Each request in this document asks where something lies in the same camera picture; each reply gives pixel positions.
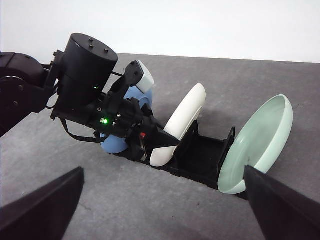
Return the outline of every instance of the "gray floor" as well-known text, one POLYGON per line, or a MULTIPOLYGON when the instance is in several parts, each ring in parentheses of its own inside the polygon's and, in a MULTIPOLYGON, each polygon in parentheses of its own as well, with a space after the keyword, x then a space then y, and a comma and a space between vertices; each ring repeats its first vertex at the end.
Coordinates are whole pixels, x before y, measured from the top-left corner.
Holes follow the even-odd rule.
MULTIPOLYGON (((153 109, 163 123, 204 85, 199 125, 209 137, 223 139, 232 126, 238 133, 264 102, 285 94, 293 126, 269 175, 320 202, 320 64, 120 54, 116 70, 136 59, 156 81, 153 109)), ((86 182, 64 239, 263 239, 247 201, 77 142, 49 116, 32 114, 1 139, 1 205, 82 166, 86 182)), ((71 131, 92 132, 76 124, 71 131)))

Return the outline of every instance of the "white wall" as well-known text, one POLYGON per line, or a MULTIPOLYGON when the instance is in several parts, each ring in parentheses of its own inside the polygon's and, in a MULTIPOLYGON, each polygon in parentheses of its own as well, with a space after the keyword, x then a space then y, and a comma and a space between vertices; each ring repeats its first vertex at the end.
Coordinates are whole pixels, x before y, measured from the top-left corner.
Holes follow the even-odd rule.
POLYGON ((1 50, 43 63, 71 33, 118 53, 320 63, 320 0, 1 0, 1 50))

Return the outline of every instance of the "green led light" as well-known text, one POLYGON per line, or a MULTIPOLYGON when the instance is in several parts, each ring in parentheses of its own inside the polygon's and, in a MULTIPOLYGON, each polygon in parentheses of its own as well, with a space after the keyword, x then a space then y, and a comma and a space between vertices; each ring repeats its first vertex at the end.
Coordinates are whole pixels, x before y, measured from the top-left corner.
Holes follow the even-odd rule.
POLYGON ((108 118, 101 118, 101 119, 100 119, 100 123, 102 123, 102 124, 108 124, 108 123, 109 123, 109 119, 108 119, 108 118))

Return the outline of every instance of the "white plate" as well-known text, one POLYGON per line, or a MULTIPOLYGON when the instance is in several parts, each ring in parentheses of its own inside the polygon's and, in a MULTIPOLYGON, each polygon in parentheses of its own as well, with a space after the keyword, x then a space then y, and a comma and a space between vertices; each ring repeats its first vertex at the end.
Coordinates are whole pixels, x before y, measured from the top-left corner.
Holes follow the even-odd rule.
MULTIPOLYGON (((200 114, 206 101, 206 90, 201 83, 196 84, 182 100, 166 124, 164 131, 179 141, 184 137, 191 124, 200 114)), ((166 165, 174 155, 177 146, 155 148, 150 157, 150 165, 166 165)))

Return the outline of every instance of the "light green plate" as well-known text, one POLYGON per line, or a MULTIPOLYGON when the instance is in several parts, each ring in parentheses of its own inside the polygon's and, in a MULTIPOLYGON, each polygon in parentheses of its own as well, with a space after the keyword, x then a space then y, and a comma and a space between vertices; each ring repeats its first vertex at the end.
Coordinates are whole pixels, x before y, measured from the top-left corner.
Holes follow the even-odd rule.
POLYGON ((218 189, 225 194, 246 190, 246 165, 266 173, 283 150, 293 123, 293 110, 285 95, 267 101, 245 124, 222 165, 218 189))

